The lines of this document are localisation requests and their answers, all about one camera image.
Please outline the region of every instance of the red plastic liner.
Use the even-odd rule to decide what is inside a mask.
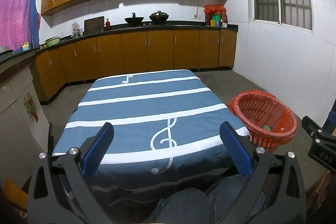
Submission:
[[[294,137],[296,118],[274,95],[247,90],[233,97],[227,106],[249,130],[250,141],[264,147],[268,153]],[[271,131],[263,129],[264,126],[269,126]]]

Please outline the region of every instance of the person's leg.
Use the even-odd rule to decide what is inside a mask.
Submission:
[[[210,224],[208,198],[195,188],[177,192],[160,200],[146,223]]]
[[[212,223],[225,216],[245,182],[246,178],[242,175],[226,177],[217,182],[217,186],[208,194]],[[249,216],[258,213],[264,202],[265,196],[261,192]]]

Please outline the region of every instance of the treble clef print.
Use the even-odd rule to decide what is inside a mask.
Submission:
[[[127,75],[126,81],[122,81],[123,84],[128,84],[128,79],[133,77],[133,75]]]
[[[172,148],[172,147],[173,147],[173,144],[174,144],[174,147],[177,146],[176,141],[173,140],[173,139],[171,138],[171,132],[170,132],[170,129],[176,124],[176,120],[177,120],[177,118],[175,117],[173,123],[170,124],[170,119],[168,119],[167,127],[166,127],[166,128],[163,128],[163,129],[161,129],[159,132],[155,133],[155,135],[154,135],[154,136],[152,137],[152,139],[151,139],[151,148],[152,148],[152,150],[156,150],[155,147],[154,147],[154,140],[155,140],[155,138],[156,138],[160,133],[165,132],[166,130],[168,131],[168,138],[162,139],[162,140],[160,141],[160,143],[163,143],[163,142],[165,142],[165,141],[168,141],[168,142],[169,142],[169,148]],[[157,168],[153,168],[153,169],[152,169],[152,174],[157,175],[157,174],[161,174],[161,173],[165,172],[166,170],[169,169],[169,167],[172,165],[172,163],[173,163],[173,157],[170,157],[170,158],[169,158],[169,163],[168,163],[168,165],[166,166],[166,168],[164,168],[162,171],[159,171]]]

